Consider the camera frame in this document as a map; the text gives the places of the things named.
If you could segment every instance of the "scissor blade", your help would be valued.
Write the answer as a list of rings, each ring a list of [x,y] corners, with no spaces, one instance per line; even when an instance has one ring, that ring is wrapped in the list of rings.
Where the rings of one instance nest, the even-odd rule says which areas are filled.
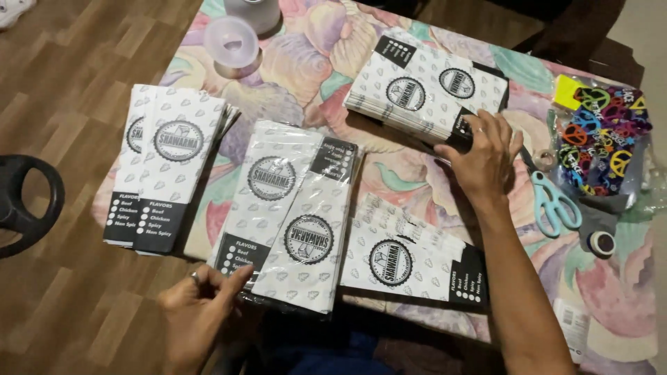
[[[526,146],[521,146],[519,153],[521,154],[521,158],[524,160],[524,164],[526,164],[530,174],[537,172],[538,168],[535,163],[533,163],[533,157],[530,155],[530,152],[528,152]]]

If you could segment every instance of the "hand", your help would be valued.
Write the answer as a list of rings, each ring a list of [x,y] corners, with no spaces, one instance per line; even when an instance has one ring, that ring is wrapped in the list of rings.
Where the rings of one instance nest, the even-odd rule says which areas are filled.
[[[461,155],[448,145],[434,149],[452,164],[456,180],[480,215],[492,212],[498,204],[509,204],[505,184],[524,135],[519,131],[512,139],[512,128],[500,113],[494,117],[481,109],[478,115],[464,116],[473,133],[470,152]]]
[[[252,273],[252,266],[245,266],[226,278],[204,264],[197,269],[199,285],[188,276],[160,293],[157,301],[167,318],[166,373],[195,374],[199,370],[234,308],[234,298]],[[202,296],[206,289],[210,296]]]

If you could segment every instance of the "light blue scissor handle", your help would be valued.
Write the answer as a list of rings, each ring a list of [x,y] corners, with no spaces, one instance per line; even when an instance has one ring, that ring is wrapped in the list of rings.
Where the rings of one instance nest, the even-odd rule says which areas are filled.
[[[540,171],[534,172],[530,176],[535,191],[535,221],[538,228],[548,237],[560,236],[560,222],[571,230],[582,226],[582,213],[574,202],[552,184],[551,181]],[[574,220],[568,214],[563,204],[566,204],[574,214]],[[551,225],[549,230],[540,215],[540,208],[544,208],[546,218]]]

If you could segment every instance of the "floral tablecloth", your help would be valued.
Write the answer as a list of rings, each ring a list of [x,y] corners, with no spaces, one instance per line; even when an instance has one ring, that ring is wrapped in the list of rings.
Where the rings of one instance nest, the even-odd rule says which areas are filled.
[[[524,130],[526,145],[533,150],[550,144],[546,123],[553,121],[548,110],[554,77],[561,73],[590,76],[350,0],[280,0],[280,7],[283,26],[260,42],[260,68],[233,81],[216,72],[202,45],[208,22],[225,15],[223,1],[204,0],[161,80],[164,86],[207,90],[226,98],[243,113],[219,149],[189,246],[210,248],[214,243],[231,204],[251,125],[257,119],[301,124],[360,145],[368,154],[357,198],[375,193],[451,234],[476,242],[470,235],[475,228],[463,224],[466,212],[460,212],[455,204],[459,193],[450,189],[433,157],[406,147],[395,131],[342,107],[351,82],[387,27],[400,26],[428,45],[502,70],[511,79],[504,115],[513,127]],[[517,180],[510,194],[512,219],[549,299],[561,297],[583,304],[593,317],[582,368],[605,374],[655,373],[651,363],[657,354],[657,338],[650,218],[625,214],[618,224],[616,255],[608,261],[599,260],[581,249],[577,233],[556,240],[542,235],[535,224],[533,190],[526,168],[521,161],[514,165]],[[93,204],[93,215],[102,226],[115,167]],[[490,341],[484,315],[344,291],[354,292],[344,296],[349,303],[436,330]]]

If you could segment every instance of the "white sneaker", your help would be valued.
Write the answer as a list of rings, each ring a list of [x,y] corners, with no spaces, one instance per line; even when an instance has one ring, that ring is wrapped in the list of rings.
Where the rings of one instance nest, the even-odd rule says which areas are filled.
[[[36,3],[37,0],[0,0],[0,30],[12,27]]]

